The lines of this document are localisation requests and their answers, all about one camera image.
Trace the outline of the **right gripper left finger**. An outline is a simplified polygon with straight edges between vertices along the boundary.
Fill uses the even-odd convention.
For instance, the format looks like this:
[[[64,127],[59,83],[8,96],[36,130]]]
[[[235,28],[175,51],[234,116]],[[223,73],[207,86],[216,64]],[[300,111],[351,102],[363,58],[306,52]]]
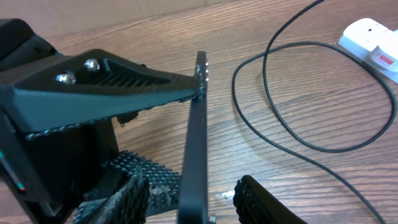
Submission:
[[[76,209],[73,223],[111,224],[146,222],[149,180],[129,177],[120,170],[108,170]]]

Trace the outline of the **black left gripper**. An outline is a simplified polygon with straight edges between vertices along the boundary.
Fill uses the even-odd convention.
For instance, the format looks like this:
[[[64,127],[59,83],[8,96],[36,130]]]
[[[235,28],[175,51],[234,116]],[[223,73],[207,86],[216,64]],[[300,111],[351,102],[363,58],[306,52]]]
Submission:
[[[111,118],[205,92],[193,76],[104,50],[53,55],[1,72],[1,172],[34,223],[63,223],[118,153]]]

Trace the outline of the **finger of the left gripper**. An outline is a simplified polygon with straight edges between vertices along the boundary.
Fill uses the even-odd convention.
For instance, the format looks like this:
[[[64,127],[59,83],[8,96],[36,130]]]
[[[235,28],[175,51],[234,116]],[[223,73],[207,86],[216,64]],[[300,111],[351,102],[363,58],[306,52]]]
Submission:
[[[178,207],[179,173],[128,151],[120,152],[118,157],[103,164],[103,171],[108,170],[120,170],[129,177],[145,177],[149,180],[149,206],[146,218]]]

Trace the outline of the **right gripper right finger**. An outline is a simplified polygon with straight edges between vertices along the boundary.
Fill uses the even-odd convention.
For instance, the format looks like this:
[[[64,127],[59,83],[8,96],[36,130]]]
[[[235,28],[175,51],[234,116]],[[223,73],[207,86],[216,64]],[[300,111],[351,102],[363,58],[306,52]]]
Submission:
[[[237,181],[233,204],[242,224],[307,224],[250,175]]]

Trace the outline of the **Samsung Galaxy smartphone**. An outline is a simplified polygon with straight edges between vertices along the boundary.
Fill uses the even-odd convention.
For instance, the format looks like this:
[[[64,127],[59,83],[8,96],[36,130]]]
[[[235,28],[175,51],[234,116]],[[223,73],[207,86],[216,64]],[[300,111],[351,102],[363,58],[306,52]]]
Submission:
[[[199,95],[191,100],[180,181],[177,223],[208,222],[208,146],[207,102],[208,60],[205,51],[197,52],[195,77]]]

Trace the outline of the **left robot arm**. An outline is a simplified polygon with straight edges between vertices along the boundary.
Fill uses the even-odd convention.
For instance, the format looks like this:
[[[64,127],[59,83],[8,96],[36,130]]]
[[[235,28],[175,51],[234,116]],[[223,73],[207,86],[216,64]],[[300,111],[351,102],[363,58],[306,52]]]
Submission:
[[[192,76],[101,49],[67,56],[21,19],[1,20],[1,178],[34,223],[144,223],[177,210],[208,221],[208,61]],[[190,102],[184,162],[174,172],[120,151],[113,122]]]

